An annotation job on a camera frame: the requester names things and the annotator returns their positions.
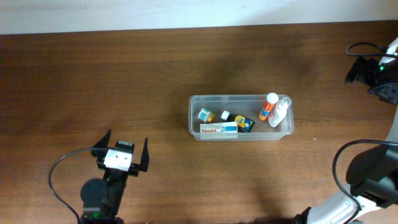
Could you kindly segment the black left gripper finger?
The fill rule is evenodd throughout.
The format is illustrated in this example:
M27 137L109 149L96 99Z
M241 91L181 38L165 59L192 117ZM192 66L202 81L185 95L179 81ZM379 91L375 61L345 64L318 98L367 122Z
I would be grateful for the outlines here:
M111 130L109 129L106 134L93 146L93 148L107 148L111 137Z
M150 157L149 157L149 150L148 150L148 138L146 138L144 141L144 147L142 150L139 170L141 172L147 172L148 168L149 168L149 162L150 162Z

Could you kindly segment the gold lid balm jar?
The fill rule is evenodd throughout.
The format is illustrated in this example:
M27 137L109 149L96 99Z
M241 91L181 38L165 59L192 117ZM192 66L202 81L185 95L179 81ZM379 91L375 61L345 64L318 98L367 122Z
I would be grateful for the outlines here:
M202 108L197 114L197 118L204 123L212 123L215 119L215 115L209 109Z

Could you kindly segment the white Panadol medicine box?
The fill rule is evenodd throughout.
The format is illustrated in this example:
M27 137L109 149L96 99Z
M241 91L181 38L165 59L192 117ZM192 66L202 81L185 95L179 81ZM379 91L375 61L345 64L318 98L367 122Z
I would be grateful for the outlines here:
M238 136L236 122L209 123L200 125L201 140L232 139Z

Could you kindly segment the white spray bottle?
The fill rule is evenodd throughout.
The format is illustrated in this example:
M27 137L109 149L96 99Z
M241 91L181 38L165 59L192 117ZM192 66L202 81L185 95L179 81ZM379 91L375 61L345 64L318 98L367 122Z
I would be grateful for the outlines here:
M268 122L271 127L275 128L280 124L286 117L287 110L291 104L292 100L288 96L283 97L275 104L272 113L268 117Z

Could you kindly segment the orange tablet tube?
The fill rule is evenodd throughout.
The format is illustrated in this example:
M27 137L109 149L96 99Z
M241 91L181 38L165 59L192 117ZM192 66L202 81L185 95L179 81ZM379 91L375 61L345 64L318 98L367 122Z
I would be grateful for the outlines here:
M276 93L269 93L266 96L266 102L264 103L261 112L259 113L259 119L261 121L265 121L272 110L274 109L275 104L278 102L279 96Z

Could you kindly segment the dark syrup bottle white cap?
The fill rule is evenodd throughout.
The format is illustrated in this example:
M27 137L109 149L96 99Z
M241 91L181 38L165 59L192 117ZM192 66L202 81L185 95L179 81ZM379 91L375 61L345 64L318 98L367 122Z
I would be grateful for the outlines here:
M223 111L221 114L221 119L223 121L236 122L238 131L242 133L250 133L256 124L253 120L241 114L232 114L229 111Z

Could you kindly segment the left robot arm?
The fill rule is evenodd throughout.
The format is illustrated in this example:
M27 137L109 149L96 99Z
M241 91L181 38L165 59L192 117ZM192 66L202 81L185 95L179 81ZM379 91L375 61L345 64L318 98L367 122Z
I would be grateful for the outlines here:
M90 149L96 158L99 169L104 170L102 178L90 179L81 188L80 198L83 202L81 223L123 224L124 220L117 216L127 186L128 177L137 177L140 172L149 168L148 140L144 141L140 163L132 161L134 144L117 141L109 147L111 130Z

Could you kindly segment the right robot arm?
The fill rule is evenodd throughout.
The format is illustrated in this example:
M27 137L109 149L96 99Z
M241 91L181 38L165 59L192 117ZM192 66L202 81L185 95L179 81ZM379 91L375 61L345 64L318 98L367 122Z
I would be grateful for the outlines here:
M397 56L381 61L359 57L351 67L346 82L359 81L369 87L370 94L382 101L397 104ZM397 121L384 141L361 139L346 143L335 154L332 173L341 153L357 144L372 144L351 161L346 172L346 185L337 175L339 191L326 202L308 207L292 219L292 223L352 223L365 213L397 204Z

